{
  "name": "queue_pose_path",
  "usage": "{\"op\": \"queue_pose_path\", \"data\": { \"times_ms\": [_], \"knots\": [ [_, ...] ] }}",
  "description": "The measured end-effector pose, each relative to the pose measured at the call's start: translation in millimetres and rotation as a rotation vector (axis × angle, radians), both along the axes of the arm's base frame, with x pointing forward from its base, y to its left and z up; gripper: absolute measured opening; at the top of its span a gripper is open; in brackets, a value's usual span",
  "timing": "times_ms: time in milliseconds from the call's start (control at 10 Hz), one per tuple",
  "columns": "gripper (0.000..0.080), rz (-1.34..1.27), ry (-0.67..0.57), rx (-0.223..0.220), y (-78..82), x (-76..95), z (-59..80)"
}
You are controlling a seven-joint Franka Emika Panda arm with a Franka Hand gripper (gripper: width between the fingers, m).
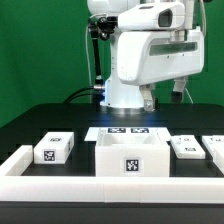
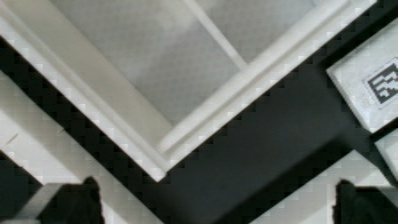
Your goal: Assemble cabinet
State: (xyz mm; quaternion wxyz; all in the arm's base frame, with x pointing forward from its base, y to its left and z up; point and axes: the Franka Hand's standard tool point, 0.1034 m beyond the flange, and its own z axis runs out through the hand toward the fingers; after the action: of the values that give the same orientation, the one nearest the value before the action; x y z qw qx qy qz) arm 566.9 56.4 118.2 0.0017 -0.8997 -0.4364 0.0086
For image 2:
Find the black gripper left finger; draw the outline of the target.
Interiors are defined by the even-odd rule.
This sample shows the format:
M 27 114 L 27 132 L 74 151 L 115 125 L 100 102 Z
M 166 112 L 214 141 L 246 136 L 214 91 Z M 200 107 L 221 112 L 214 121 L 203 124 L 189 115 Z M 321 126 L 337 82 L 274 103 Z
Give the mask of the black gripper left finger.
M 97 179 L 47 184 L 0 224 L 106 224 Z

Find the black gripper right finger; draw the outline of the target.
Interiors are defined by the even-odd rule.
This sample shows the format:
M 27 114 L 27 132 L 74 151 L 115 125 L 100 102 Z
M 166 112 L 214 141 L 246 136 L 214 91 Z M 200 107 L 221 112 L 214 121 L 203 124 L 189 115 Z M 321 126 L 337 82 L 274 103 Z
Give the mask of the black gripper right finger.
M 398 224 L 398 188 L 337 185 L 335 224 Z

